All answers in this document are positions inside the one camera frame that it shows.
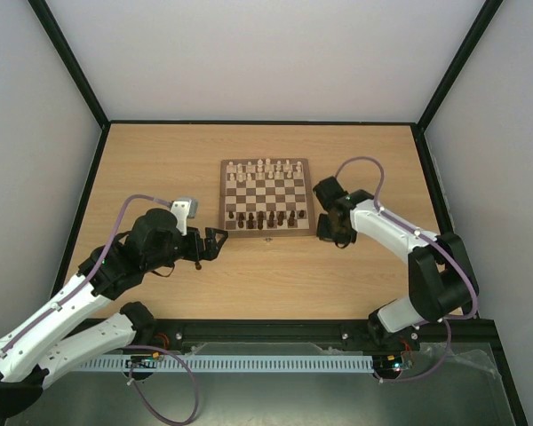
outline wooden tabletop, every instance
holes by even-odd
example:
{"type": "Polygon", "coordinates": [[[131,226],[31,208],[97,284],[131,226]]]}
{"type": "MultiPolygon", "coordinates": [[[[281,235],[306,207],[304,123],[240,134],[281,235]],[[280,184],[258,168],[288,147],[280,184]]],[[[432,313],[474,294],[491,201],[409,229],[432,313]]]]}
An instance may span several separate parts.
{"type": "MultiPolygon", "coordinates": [[[[219,165],[227,158],[303,157],[312,183],[336,172],[346,159],[370,155],[386,169],[381,201],[412,223],[438,232],[409,127],[114,124],[77,239],[69,275],[105,244],[123,201],[133,193],[199,201],[190,225],[219,224],[219,165]]],[[[348,191],[374,192],[377,168],[346,166],[339,177],[348,191]]],[[[134,201],[121,231],[148,209],[134,201]]],[[[316,203],[316,215],[322,208],[316,203]]],[[[157,318],[327,320],[360,319],[407,294],[405,264],[368,237],[346,249],[315,237],[230,239],[219,258],[197,271],[178,261],[170,278],[149,274],[124,293],[103,318],[141,301],[157,318]]]]}

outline wooden chessboard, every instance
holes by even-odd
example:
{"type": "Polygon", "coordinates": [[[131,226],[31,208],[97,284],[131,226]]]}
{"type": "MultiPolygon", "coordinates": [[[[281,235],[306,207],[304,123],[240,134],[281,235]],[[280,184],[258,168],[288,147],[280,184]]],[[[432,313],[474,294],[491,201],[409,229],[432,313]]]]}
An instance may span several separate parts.
{"type": "Polygon", "coordinates": [[[308,160],[305,158],[269,160],[270,165],[267,164],[267,159],[257,158],[221,162],[219,228],[229,231],[230,238],[315,235],[308,160]],[[258,172],[259,160],[262,161],[262,173],[258,172]],[[279,176],[276,175],[278,162],[281,162],[282,169],[279,176]],[[240,171],[237,169],[239,164],[241,164],[240,171]],[[273,172],[273,177],[269,177],[269,171],[273,172]],[[262,212],[265,218],[262,230],[258,227],[259,212],[262,212]],[[269,222],[271,212],[274,212],[273,222],[269,222]],[[294,223],[289,225],[292,212],[294,212],[294,223]],[[281,213],[284,219],[279,225],[278,217],[281,213]],[[241,214],[244,219],[243,227],[240,226],[239,220],[241,214]],[[249,220],[250,214],[253,215],[252,220],[249,220]]]}

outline white wall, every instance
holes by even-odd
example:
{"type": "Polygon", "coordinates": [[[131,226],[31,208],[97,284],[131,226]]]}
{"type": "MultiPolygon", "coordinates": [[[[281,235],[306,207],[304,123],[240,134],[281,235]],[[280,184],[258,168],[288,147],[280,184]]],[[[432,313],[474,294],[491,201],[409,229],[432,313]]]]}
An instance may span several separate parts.
{"type": "Polygon", "coordinates": [[[483,0],[49,0],[111,119],[418,120],[483,0]]]}
{"type": "Polygon", "coordinates": [[[533,0],[503,3],[427,136],[533,424],[533,0]]]}
{"type": "Polygon", "coordinates": [[[0,2],[0,336],[47,300],[98,140],[28,2],[0,2]]]}

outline purple cable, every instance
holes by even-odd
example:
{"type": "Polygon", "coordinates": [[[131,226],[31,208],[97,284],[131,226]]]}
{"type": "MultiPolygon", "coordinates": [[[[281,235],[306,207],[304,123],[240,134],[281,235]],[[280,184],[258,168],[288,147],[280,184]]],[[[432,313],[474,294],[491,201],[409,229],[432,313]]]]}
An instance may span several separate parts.
{"type": "MultiPolygon", "coordinates": [[[[401,220],[397,219],[396,217],[390,215],[387,212],[387,210],[384,207],[382,207],[381,204],[379,203],[379,195],[381,194],[381,189],[383,188],[383,184],[385,183],[385,169],[383,168],[383,165],[377,159],[373,157],[367,157],[367,156],[350,158],[349,160],[345,161],[341,166],[339,166],[339,169],[336,172],[335,178],[338,178],[339,173],[347,164],[349,164],[350,162],[356,162],[359,160],[365,160],[365,161],[374,163],[379,168],[379,171],[381,173],[381,178],[379,179],[377,189],[375,190],[375,197],[373,198],[373,205],[375,206],[375,210],[379,212],[379,214],[382,215],[384,218],[388,219],[390,222],[394,223],[395,225],[401,227],[405,231],[409,233],[414,233],[417,230],[417,228],[413,228],[412,226],[409,226],[405,224],[404,222],[402,222],[401,220]]],[[[428,238],[426,235],[422,233],[418,236],[418,238],[422,238],[426,243],[433,246],[433,248],[436,251],[438,251],[442,257],[446,259],[446,261],[454,268],[454,270],[460,276],[466,288],[468,289],[468,292],[470,293],[470,298],[472,299],[472,310],[469,311],[466,315],[446,315],[446,318],[448,318],[449,320],[471,319],[478,311],[478,296],[476,295],[476,292],[473,289],[472,282],[470,281],[468,276],[465,274],[464,270],[460,267],[460,265],[454,260],[454,258],[444,248],[442,248],[436,241],[433,241],[432,239],[428,238]]]]}
{"type": "Polygon", "coordinates": [[[194,410],[192,411],[192,414],[189,415],[189,417],[184,420],[183,422],[175,422],[173,420],[167,419],[164,416],[162,416],[160,413],[158,413],[154,408],[150,405],[144,394],[142,394],[142,391],[140,390],[139,386],[136,384],[136,381],[132,378],[132,372],[134,371],[134,368],[137,366],[137,364],[132,364],[130,371],[128,372],[128,378],[131,380],[132,386],[134,386],[134,389],[138,394],[140,395],[140,398],[142,399],[142,404],[146,407],[146,409],[150,412],[151,415],[153,415],[156,419],[158,419],[160,422],[164,424],[169,424],[170,426],[184,426],[186,424],[189,424],[195,420],[195,415],[197,414],[197,408],[199,407],[199,386],[197,384],[197,380],[195,379],[194,372],[187,366],[186,362],[184,362],[183,359],[181,359],[178,355],[175,353],[172,353],[170,351],[167,351],[162,348],[158,348],[156,346],[145,346],[142,344],[131,344],[129,346],[126,346],[125,349],[133,349],[133,350],[146,350],[146,351],[158,351],[161,353],[165,353],[169,357],[174,358],[177,360],[182,367],[186,370],[187,374],[189,375],[189,378],[192,379],[192,383],[194,384],[194,410]]]}
{"type": "Polygon", "coordinates": [[[428,370],[426,370],[424,373],[421,373],[420,375],[413,375],[412,377],[406,377],[403,379],[384,379],[379,376],[379,374],[376,372],[373,373],[375,377],[379,379],[380,383],[406,383],[406,382],[415,382],[416,380],[424,379],[425,377],[428,377],[432,373],[434,373],[438,368],[442,365],[446,357],[448,356],[449,350],[450,350],[450,343],[452,342],[452,329],[450,328],[449,322],[443,318],[442,322],[446,326],[446,349],[442,353],[441,357],[436,361],[436,364],[434,364],[432,367],[430,367],[428,370]]]}
{"type": "MultiPolygon", "coordinates": [[[[65,296],[63,299],[60,300],[59,306],[63,306],[66,304],[74,295],[76,295],[83,287],[85,287],[87,284],[89,284],[89,281],[91,281],[92,277],[94,277],[95,273],[99,270],[103,260],[105,260],[105,256],[107,255],[111,244],[113,243],[113,240],[115,239],[116,233],[118,232],[118,227],[120,226],[121,222],[123,221],[124,212],[128,208],[128,205],[131,203],[132,200],[149,200],[157,202],[158,204],[162,204],[165,207],[170,207],[171,203],[165,200],[161,200],[159,198],[150,197],[149,195],[143,195],[140,193],[131,195],[128,197],[121,207],[120,212],[118,213],[118,217],[116,218],[115,224],[113,225],[113,230],[111,231],[111,234],[108,237],[107,244],[105,245],[105,248],[103,248],[102,252],[100,253],[99,259],[97,260],[97,263],[92,267],[91,271],[87,274],[84,281],[79,284],[73,291],[71,291],[67,296],[65,296]]],[[[15,335],[10,342],[8,342],[3,348],[2,352],[6,353],[9,351],[14,344],[16,344],[24,335],[26,335],[31,329],[33,329],[37,324],[42,322],[44,319],[49,317],[53,312],[55,312],[54,309],[50,308],[46,311],[44,311],[41,315],[39,315],[37,318],[35,318],[33,321],[31,321],[29,324],[27,324],[17,335],[15,335]]]]}

